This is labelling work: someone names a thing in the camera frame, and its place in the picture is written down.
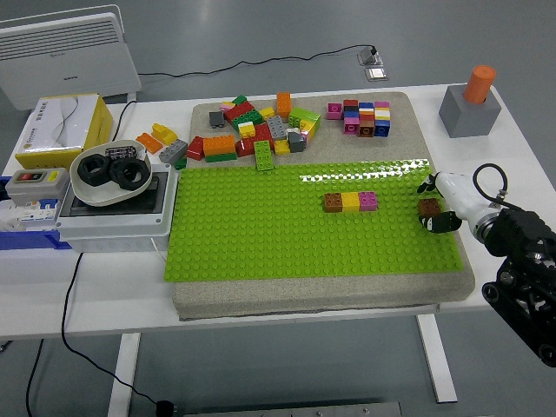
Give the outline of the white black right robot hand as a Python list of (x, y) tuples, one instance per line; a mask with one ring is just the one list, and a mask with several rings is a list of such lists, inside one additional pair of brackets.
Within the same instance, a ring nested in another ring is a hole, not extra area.
[(500, 208), (480, 194), (468, 175), (439, 172), (429, 175), (417, 188), (418, 193), (437, 190), (451, 211), (421, 215), (420, 223), (436, 234), (457, 230), (467, 221), (473, 237), (483, 242), (497, 219)]

